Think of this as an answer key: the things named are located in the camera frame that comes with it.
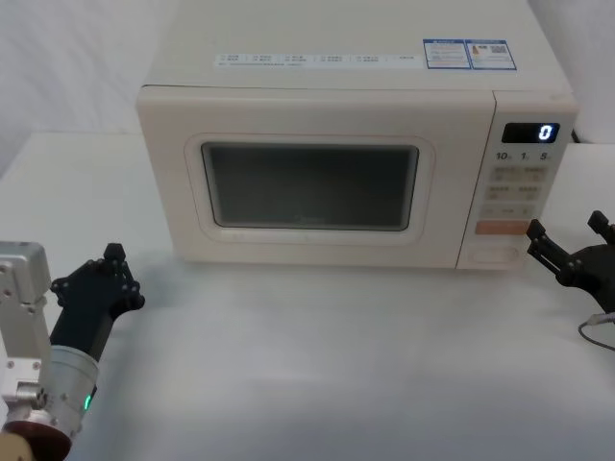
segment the microwave button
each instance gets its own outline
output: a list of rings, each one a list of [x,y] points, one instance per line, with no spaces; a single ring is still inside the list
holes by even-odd
[[[519,251],[513,247],[481,248],[470,255],[470,258],[479,264],[506,264],[518,257]]]
[[[523,182],[542,182],[547,178],[547,168],[544,166],[527,166],[523,169]]]
[[[492,182],[518,182],[523,177],[523,169],[518,166],[496,166],[491,171]]]
[[[480,209],[483,219],[531,219],[534,205],[529,204],[487,204]]]
[[[477,235],[525,235],[529,221],[478,221]]]
[[[531,202],[538,200],[541,188],[537,185],[490,185],[485,199],[502,202]]]

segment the orange button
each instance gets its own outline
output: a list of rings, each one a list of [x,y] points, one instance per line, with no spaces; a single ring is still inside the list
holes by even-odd
[[[524,235],[529,221],[478,221],[477,235]]]

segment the white label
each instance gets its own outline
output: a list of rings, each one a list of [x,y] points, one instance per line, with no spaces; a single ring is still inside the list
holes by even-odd
[[[477,70],[517,70],[505,40],[466,40],[466,46]]]
[[[304,69],[423,69],[423,59],[412,55],[216,55],[215,67]]]
[[[470,69],[465,40],[426,39],[423,40],[429,69]]]

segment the white microwave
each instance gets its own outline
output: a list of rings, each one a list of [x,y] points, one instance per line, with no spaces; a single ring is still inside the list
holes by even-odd
[[[577,113],[519,0],[184,0],[137,109],[188,260],[523,261]]]

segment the white table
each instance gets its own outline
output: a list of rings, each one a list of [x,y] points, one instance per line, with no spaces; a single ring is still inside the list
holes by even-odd
[[[615,219],[614,172],[615,146],[570,147],[544,215],[565,248],[600,241],[593,209]],[[116,322],[71,460],[615,459],[615,354],[577,335],[599,307],[534,261],[186,264],[129,135],[35,135],[0,217],[0,239],[45,246],[52,277],[122,242],[147,298]],[[615,328],[592,334],[615,343]]]

